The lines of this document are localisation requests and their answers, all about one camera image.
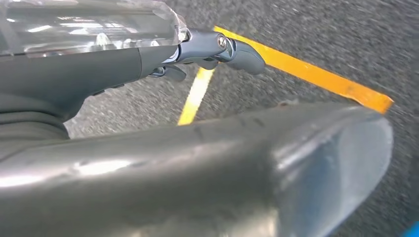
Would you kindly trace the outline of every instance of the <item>brake lever pivot bolt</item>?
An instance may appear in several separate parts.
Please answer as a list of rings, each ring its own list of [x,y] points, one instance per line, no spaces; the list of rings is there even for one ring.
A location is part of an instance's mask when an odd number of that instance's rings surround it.
[[[224,35],[218,35],[217,37],[218,46],[220,46],[221,49],[226,49],[227,47],[227,39]]]

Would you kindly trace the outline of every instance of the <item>asphalt road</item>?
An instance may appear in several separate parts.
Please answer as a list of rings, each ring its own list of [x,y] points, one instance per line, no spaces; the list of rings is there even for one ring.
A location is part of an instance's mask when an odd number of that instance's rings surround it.
[[[387,117],[395,129],[391,167],[371,198],[337,237],[395,237],[413,220],[411,191],[419,142],[419,68],[414,56],[415,0],[167,0],[193,27],[214,24],[340,74],[395,100]],[[72,137],[176,124],[197,67],[183,83],[145,79],[87,99],[66,125]],[[198,112],[219,118],[277,102],[347,100],[274,69],[251,77],[220,66]]]

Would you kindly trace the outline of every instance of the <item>yellow line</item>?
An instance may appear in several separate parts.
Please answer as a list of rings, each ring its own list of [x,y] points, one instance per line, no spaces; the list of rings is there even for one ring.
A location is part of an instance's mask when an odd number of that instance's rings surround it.
[[[205,70],[199,68],[177,125],[188,125],[194,121],[214,71],[215,69]]]
[[[357,84],[223,28],[216,26],[214,30],[225,34],[227,37],[250,44],[262,56],[267,65],[299,77],[343,97],[353,99],[365,107],[380,113],[385,113],[393,104],[393,100],[390,97],[363,85]]]

